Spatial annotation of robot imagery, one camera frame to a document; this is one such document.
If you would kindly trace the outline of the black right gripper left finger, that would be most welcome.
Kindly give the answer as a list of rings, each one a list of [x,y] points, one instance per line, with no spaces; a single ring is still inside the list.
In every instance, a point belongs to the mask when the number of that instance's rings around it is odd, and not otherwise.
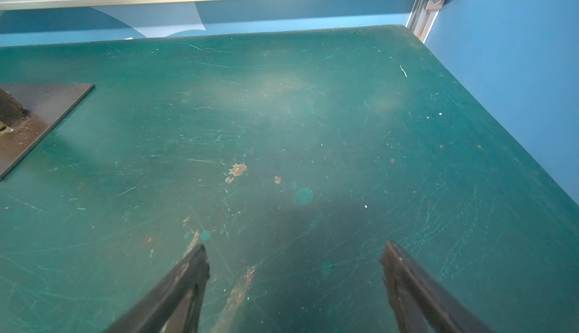
[[[197,332],[210,265],[196,245],[107,332]]]

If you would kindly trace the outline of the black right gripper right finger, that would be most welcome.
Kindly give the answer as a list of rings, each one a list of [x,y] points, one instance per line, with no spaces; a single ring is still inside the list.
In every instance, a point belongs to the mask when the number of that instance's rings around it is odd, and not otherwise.
[[[398,243],[388,241],[381,255],[383,281],[398,331],[491,332],[448,293]]]

